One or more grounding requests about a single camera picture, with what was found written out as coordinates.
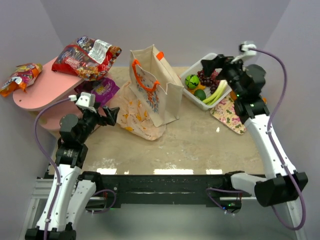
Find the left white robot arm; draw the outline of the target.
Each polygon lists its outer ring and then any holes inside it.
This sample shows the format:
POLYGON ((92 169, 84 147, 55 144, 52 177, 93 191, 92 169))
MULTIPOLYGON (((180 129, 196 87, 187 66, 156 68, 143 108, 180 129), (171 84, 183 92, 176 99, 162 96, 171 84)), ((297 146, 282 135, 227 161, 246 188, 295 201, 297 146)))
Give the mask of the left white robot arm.
POLYGON ((120 110, 107 106, 102 109, 104 115, 97 109, 86 109, 82 117, 67 114, 61 118, 51 190, 35 227, 26 231, 26 240, 76 239, 77 223, 87 203, 94 194, 104 192, 100 173, 82 171, 88 152, 85 141, 96 126, 114 126, 120 110))

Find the red snack bag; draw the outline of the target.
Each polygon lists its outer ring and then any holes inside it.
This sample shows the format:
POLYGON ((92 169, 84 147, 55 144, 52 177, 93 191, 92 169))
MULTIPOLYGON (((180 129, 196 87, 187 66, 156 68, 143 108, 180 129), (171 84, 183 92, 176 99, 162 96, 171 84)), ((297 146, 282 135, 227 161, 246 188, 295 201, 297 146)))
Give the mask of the red snack bag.
POLYGON ((82 36, 63 49, 51 70, 77 76, 85 81, 98 81, 109 72, 121 52, 118 46, 82 36))

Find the orange banana print plastic bag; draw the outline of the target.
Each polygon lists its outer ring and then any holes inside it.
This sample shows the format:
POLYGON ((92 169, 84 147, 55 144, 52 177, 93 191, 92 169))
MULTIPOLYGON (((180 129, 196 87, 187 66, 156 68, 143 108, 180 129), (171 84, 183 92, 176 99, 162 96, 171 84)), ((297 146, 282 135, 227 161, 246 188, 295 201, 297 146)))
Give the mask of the orange banana print plastic bag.
POLYGON ((154 125, 146 108, 130 89, 129 81, 119 89, 112 100, 112 103, 119 107, 116 122, 121 128, 148 141, 162 137, 166 126, 154 125))

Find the orange yellow snack bag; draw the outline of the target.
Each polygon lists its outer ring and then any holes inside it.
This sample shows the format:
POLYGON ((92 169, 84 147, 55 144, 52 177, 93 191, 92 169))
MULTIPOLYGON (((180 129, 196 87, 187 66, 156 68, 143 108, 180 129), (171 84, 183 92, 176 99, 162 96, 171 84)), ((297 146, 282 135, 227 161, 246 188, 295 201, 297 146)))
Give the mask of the orange yellow snack bag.
POLYGON ((27 87, 34 84, 37 77, 43 70, 40 63, 26 63, 18 65, 16 70, 9 76, 0 88, 0 95, 7 97, 16 90, 26 92, 27 87))

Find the green watermelon ball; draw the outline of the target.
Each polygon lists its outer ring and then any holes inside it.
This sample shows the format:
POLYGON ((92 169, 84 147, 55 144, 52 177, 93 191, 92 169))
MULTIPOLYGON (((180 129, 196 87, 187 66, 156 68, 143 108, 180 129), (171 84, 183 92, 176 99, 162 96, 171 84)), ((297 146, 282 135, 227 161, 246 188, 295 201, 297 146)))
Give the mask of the green watermelon ball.
POLYGON ((200 80, 197 75, 190 74, 185 78, 184 83, 188 89, 194 90, 199 85, 200 80))

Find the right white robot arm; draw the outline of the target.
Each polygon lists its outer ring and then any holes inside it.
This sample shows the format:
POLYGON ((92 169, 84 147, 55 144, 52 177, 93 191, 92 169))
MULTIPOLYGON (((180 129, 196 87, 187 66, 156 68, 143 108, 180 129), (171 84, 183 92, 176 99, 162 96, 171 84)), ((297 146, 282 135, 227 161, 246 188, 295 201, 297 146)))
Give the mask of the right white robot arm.
POLYGON ((235 113, 255 141, 263 163, 264 178, 243 171, 227 174, 231 188, 251 194, 263 207, 296 200, 308 177, 305 172, 298 172, 288 159, 269 123, 271 114, 261 96, 266 83, 265 70, 256 64, 244 67, 242 59, 222 54, 200 62, 207 77, 219 69, 216 78, 234 92, 235 113))

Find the purple snack bag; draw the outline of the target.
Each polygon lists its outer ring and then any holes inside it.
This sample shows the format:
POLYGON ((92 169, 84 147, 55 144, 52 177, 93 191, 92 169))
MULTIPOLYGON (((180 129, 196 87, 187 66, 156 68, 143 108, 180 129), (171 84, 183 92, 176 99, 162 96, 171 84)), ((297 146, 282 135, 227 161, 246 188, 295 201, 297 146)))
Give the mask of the purple snack bag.
POLYGON ((82 92, 95 95, 95 101, 105 106, 109 100, 118 92, 120 88, 109 77, 103 77, 100 80, 84 81, 74 88, 77 94, 82 92))

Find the canvas tote bag orange handles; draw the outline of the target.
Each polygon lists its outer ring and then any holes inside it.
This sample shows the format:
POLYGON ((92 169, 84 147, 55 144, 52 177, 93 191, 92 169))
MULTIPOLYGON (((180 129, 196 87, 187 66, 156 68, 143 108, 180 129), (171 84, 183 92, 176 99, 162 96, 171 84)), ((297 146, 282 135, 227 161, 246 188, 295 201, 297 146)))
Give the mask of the canvas tote bag orange handles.
POLYGON ((155 127, 179 119, 185 89, 162 51, 154 45, 130 52, 130 89, 145 107, 155 127))

